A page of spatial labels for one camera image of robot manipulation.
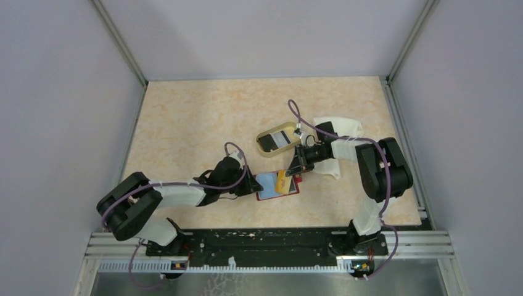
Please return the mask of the red leather card holder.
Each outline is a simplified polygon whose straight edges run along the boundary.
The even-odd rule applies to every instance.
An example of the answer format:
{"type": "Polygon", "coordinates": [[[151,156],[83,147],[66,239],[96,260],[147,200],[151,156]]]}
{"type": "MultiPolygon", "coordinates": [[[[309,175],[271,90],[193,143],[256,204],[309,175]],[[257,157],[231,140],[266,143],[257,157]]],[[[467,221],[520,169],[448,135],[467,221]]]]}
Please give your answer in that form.
{"type": "Polygon", "coordinates": [[[256,193],[257,201],[298,194],[302,182],[300,175],[286,176],[284,170],[255,175],[255,180],[263,187],[262,191],[256,193]]]}

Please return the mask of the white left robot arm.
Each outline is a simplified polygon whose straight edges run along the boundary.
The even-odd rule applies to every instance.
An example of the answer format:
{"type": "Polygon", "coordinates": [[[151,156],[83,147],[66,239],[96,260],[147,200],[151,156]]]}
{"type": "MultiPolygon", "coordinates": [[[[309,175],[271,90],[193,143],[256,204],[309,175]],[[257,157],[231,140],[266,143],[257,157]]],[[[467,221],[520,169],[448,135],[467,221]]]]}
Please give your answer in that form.
{"type": "Polygon", "coordinates": [[[96,205],[102,224],[117,241],[140,238],[154,242],[170,255],[181,253],[185,239],[176,223],[159,218],[159,208],[204,207],[223,194],[242,197],[261,192],[250,168],[239,157],[226,156],[212,170],[187,182],[161,183],[135,172],[96,205]]]}

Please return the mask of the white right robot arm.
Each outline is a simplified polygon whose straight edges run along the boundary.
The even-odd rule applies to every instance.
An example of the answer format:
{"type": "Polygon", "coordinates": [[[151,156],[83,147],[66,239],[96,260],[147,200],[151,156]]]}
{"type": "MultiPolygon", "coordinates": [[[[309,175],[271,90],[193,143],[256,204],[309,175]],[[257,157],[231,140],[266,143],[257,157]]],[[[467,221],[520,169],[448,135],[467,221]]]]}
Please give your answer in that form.
{"type": "Polygon", "coordinates": [[[390,201],[413,186],[412,172],[395,138],[374,141],[340,136],[331,121],[320,123],[314,129],[316,142],[312,146],[299,144],[295,147],[286,176],[312,171],[316,164],[325,160],[357,162],[367,199],[348,226],[347,245],[351,252],[363,254],[377,240],[390,201]]]}

